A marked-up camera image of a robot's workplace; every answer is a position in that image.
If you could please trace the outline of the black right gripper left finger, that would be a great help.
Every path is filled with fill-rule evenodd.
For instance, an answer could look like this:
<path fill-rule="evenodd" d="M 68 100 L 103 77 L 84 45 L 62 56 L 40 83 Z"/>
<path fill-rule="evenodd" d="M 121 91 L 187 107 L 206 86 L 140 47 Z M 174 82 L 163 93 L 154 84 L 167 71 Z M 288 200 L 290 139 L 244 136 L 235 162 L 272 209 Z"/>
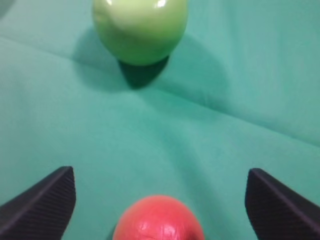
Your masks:
<path fill-rule="evenodd" d="M 60 240 L 76 205 L 74 170 L 62 166 L 1 205 L 2 240 Z"/>

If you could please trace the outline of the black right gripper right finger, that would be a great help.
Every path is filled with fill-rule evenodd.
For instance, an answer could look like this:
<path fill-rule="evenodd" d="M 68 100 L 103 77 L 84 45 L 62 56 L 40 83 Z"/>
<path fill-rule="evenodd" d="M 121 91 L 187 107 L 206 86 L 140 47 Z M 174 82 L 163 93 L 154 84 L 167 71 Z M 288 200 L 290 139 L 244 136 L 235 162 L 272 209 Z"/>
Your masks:
<path fill-rule="evenodd" d="M 248 172 L 244 205 L 259 240 L 320 238 L 320 207 L 260 168 Z"/>

